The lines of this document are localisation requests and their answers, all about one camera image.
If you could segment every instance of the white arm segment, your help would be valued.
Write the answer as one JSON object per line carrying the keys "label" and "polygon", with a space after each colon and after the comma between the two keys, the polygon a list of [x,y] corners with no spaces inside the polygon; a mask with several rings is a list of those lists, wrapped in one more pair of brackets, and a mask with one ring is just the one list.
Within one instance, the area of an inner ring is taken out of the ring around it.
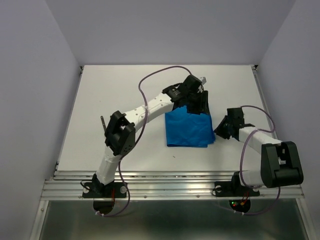
{"label": "white arm segment", "polygon": [[[148,102],[147,123],[164,113],[172,111],[173,107],[174,103],[171,102],[171,98],[167,94],[160,93]],[[130,123],[134,123],[134,128],[137,132],[143,126],[146,107],[143,105],[134,110],[127,111],[125,114],[125,118]],[[115,173],[121,157],[122,155],[114,156],[113,151],[109,147],[105,146],[104,156],[100,167],[95,173],[100,183],[107,185],[115,180]]]}
{"label": "white arm segment", "polygon": [[[256,127],[248,126],[244,128],[239,129],[239,141],[242,143],[245,143],[250,133],[252,133],[254,130],[257,130]],[[280,140],[274,139],[265,133],[258,131],[256,132],[249,140],[248,145],[257,151],[261,155],[261,145],[263,144],[281,144]],[[261,173],[259,170],[249,170],[249,171],[243,171],[243,180],[247,185],[250,186],[263,186],[264,183],[261,179]]]}

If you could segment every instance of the screw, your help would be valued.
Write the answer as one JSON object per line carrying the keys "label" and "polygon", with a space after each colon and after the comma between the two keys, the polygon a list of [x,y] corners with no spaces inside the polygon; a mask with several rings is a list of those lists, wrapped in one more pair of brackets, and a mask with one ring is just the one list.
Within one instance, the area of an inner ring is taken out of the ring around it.
{"label": "screw", "polygon": [[124,194],[126,193],[127,189],[125,186],[120,187],[120,193]]}
{"label": "screw", "polygon": [[83,189],[83,193],[84,193],[84,194],[87,194],[88,192],[89,192],[88,189],[86,189],[86,188]]}
{"label": "screw", "polygon": [[222,187],[220,185],[215,186],[214,189],[217,193],[221,193],[222,192]]}

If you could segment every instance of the wire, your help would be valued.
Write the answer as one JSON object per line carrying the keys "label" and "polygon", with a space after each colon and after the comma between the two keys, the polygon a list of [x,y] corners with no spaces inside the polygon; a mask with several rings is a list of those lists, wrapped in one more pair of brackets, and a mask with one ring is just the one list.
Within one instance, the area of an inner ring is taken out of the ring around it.
{"label": "wire", "polygon": [[257,107],[257,106],[253,106],[253,105],[243,105],[241,106],[241,108],[254,108],[254,109],[258,109],[260,111],[262,111],[264,114],[266,114],[268,116],[268,118],[270,119],[270,121],[272,122],[272,129],[271,130],[266,130],[266,129],[256,129],[256,130],[253,130],[249,136],[247,137],[247,139],[245,140],[244,142],[244,145],[243,145],[243,148],[242,148],[242,152],[241,152],[241,158],[240,158],[240,170],[239,170],[239,175],[240,175],[240,179],[241,181],[243,182],[243,184],[247,187],[247,188],[251,188],[251,189],[256,189],[256,188],[259,188],[259,186],[250,186],[248,184],[245,183],[245,180],[244,180],[244,174],[243,174],[243,165],[244,165],[244,158],[245,158],[245,152],[246,152],[246,148],[247,148],[247,145],[249,143],[249,140],[250,138],[257,132],[261,131],[261,132],[265,132],[265,133],[274,133],[276,131],[276,125],[275,125],[275,122],[274,120],[272,119],[272,117],[270,116],[269,113],[267,113],[265,110],[263,110],[262,108],[260,107]]}
{"label": "wire", "polygon": [[[146,95],[145,93],[142,91],[141,89],[141,84],[144,80],[146,80],[147,78],[151,77],[152,75],[155,75],[157,73],[160,73],[160,72],[163,72],[165,70],[169,70],[169,69],[173,69],[173,68],[179,68],[179,69],[184,69],[186,70],[190,75],[192,75],[191,71],[184,67],[184,66],[179,66],[179,65],[174,65],[174,66],[168,66],[168,67],[165,67],[165,68],[162,68],[160,70],[157,70],[155,72],[152,72],[150,74],[148,74],[147,76],[145,76],[144,78],[142,78],[138,84],[138,89],[142,95],[142,98],[143,98],[143,101],[144,101],[144,106],[145,106],[145,116],[144,116],[144,120],[143,120],[143,124],[142,124],[142,128],[141,128],[141,132],[137,138],[137,140],[135,141],[135,145],[134,145],[134,148],[136,147],[137,143],[140,141],[142,135],[144,134],[144,131],[145,131],[145,128],[146,128],[146,125],[147,125],[147,120],[148,120],[148,102],[147,102],[147,98],[146,98]],[[128,193],[128,201],[126,202],[125,206],[120,210],[118,211],[117,213],[115,214],[112,214],[112,215],[102,215],[101,213],[97,212],[96,211],[96,214],[98,214],[99,216],[102,216],[102,217],[114,217],[114,216],[117,216],[119,215],[120,213],[122,213],[129,205],[130,203],[130,191],[129,191],[129,188],[128,188],[128,185],[127,183],[125,182],[125,179],[124,177],[122,176],[122,173],[121,173],[121,161],[124,159],[125,156],[123,156],[120,160],[119,160],[119,164],[118,164],[118,172],[119,172],[119,176],[121,178],[121,181],[123,183],[123,185],[125,186],[126,188],[126,192]]]}
{"label": "wire", "polygon": [[270,211],[274,207],[276,202],[279,200],[280,193],[281,193],[281,188],[279,187],[278,188],[278,193],[277,193],[276,198],[273,201],[273,203],[270,206],[268,206],[267,208],[265,208],[265,209],[263,209],[261,211],[257,211],[257,212],[241,212],[241,211],[236,211],[236,210],[230,209],[228,207],[220,206],[218,203],[215,203],[215,202],[213,202],[213,204],[218,206],[219,208],[228,210],[228,211],[233,212],[235,214],[241,214],[241,215],[246,215],[246,216],[256,216],[256,215],[264,214],[264,213]]}
{"label": "wire", "polygon": [[242,197],[242,199],[241,199],[241,202],[243,202],[243,200],[245,199],[245,197],[246,197],[246,199],[249,198],[249,191],[247,191],[247,192],[243,195],[243,197]]}
{"label": "wire", "polygon": [[82,186],[84,189],[87,189],[88,191],[90,191],[91,189],[90,189],[89,187],[85,186],[82,182],[84,182],[84,180],[82,180],[82,181],[80,182],[81,186]]}
{"label": "wire", "polygon": [[[275,125],[275,122],[274,120],[272,119],[272,117],[270,116],[269,113],[267,113],[264,109],[260,108],[260,107],[257,107],[257,106],[253,106],[253,105],[243,105],[241,106],[241,108],[254,108],[254,109],[258,109],[260,111],[262,111],[264,114],[266,114],[268,116],[268,118],[270,119],[270,121],[272,122],[272,129],[271,130],[266,130],[266,129],[257,129],[257,130],[253,130],[249,136],[247,137],[247,139],[245,140],[244,142],[244,145],[243,145],[243,148],[242,148],[242,153],[241,153],[241,158],[240,158],[240,171],[239,171],[239,175],[240,175],[240,178],[241,178],[241,181],[242,183],[247,187],[247,188],[251,188],[251,189],[254,189],[254,188],[259,188],[259,186],[250,186],[248,184],[245,183],[245,180],[244,180],[244,175],[243,175],[243,164],[244,164],[244,158],[245,158],[245,151],[246,151],[246,147],[249,143],[249,140],[250,138],[256,133],[256,132],[265,132],[265,133],[274,133],[276,131],[276,125]],[[281,188],[279,187],[278,188],[278,194],[274,200],[274,202],[267,208],[265,208],[264,210],[261,210],[261,211],[258,211],[258,212],[247,212],[247,213],[242,213],[242,212],[238,212],[238,213],[241,213],[241,214],[244,214],[244,215],[248,215],[248,216],[256,216],[256,215],[260,215],[260,214],[264,214],[266,212],[268,212],[271,208],[273,208],[273,206],[276,204],[276,202],[278,201],[279,197],[280,197],[280,193],[281,193]]]}
{"label": "wire", "polygon": [[112,198],[112,201],[113,201],[114,203],[116,202],[115,193],[116,193],[116,190],[115,190],[115,189],[112,189],[111,198]]}
{"label": "wire", "polygon": [[249,191],[247,191],[246,196],[243,196],[243,198],[241,199],[240,205],[244,205],[248,201],[248,199],[249,199]]}

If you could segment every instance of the blue towel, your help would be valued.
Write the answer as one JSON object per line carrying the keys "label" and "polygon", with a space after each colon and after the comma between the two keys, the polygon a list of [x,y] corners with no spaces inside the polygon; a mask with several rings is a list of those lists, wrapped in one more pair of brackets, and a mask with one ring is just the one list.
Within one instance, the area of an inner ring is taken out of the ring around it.
{"label": "blue towel", "polygon": [[210,115],[187,113],[184,106],[167,112],[164,118],[168,147],[207,148],[216,140]]}

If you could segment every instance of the glass panel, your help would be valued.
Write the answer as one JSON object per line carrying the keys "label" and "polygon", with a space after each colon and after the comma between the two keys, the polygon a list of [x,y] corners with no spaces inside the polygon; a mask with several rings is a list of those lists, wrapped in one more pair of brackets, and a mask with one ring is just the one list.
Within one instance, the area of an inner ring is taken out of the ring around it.
{"label": "glass panel", "polygon": [[[250,212],[272,202],[252,200]],[[117,208],[123,204],[116,202]],[[229,206],[225,200],[219,204]],[[100,217],[90,201],[51,201],[40,239],[302,240],[306,236],[294,199],[281,199],[272,211],[258,216],[234,214],[206,200],[145,200],[131,202],[121,216]]]}

